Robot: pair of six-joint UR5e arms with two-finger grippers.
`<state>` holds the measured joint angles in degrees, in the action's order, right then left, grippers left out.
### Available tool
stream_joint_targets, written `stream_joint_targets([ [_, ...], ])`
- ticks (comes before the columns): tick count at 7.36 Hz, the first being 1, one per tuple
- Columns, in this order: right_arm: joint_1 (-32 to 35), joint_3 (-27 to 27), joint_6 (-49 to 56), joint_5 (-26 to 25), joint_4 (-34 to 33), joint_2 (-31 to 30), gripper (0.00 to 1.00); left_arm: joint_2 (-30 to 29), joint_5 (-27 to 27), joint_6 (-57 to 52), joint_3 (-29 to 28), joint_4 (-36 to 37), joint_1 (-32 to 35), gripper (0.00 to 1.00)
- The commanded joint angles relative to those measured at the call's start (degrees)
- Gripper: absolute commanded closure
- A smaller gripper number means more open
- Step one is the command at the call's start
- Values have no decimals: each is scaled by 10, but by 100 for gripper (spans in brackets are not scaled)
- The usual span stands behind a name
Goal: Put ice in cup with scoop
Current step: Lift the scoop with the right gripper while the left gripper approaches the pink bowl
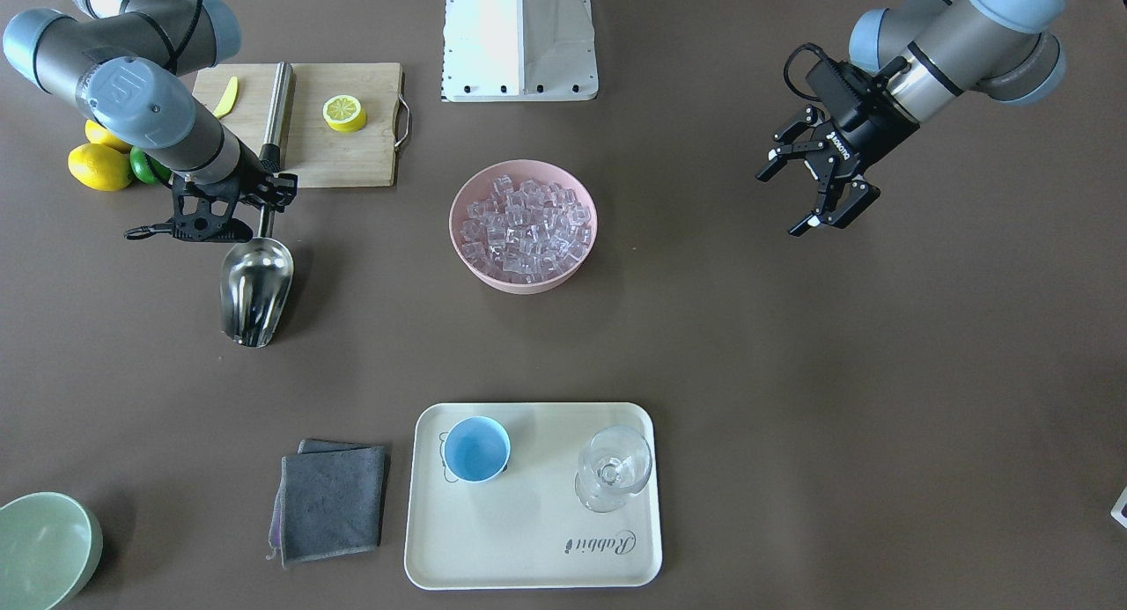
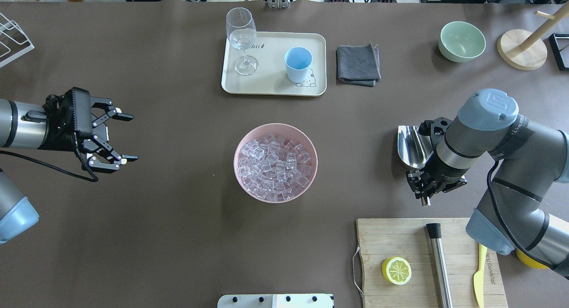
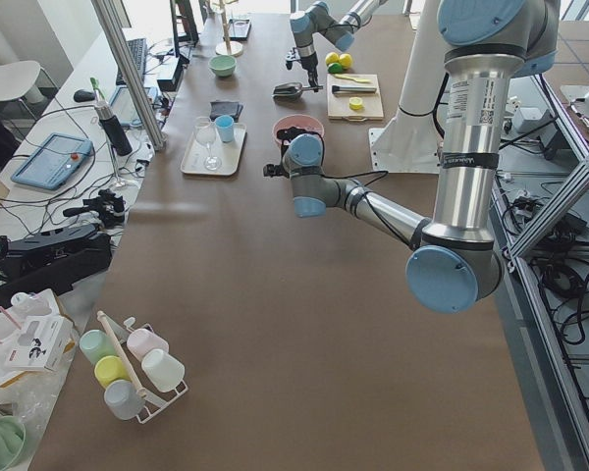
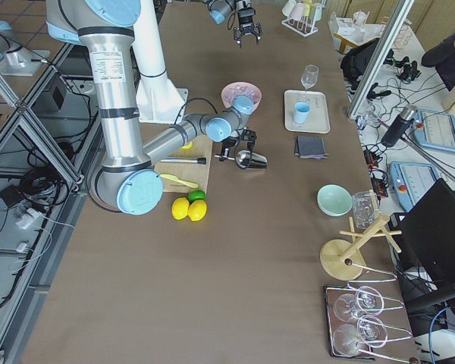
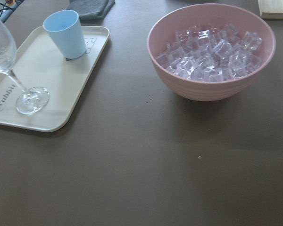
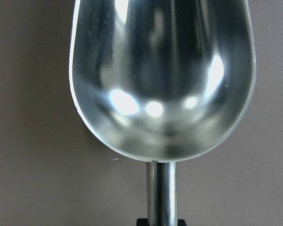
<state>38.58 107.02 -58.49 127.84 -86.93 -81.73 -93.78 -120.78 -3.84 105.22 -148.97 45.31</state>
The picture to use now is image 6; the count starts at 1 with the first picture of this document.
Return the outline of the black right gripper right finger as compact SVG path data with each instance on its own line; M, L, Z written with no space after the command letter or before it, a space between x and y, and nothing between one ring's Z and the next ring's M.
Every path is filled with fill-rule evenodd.
M186 226L186 221L184 219L179 219L178 226Z

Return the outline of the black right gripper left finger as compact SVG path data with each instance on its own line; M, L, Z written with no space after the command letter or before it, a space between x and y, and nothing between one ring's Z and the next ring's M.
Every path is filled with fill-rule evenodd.
M147 218L139 218L136 220L136 226L149 226Z

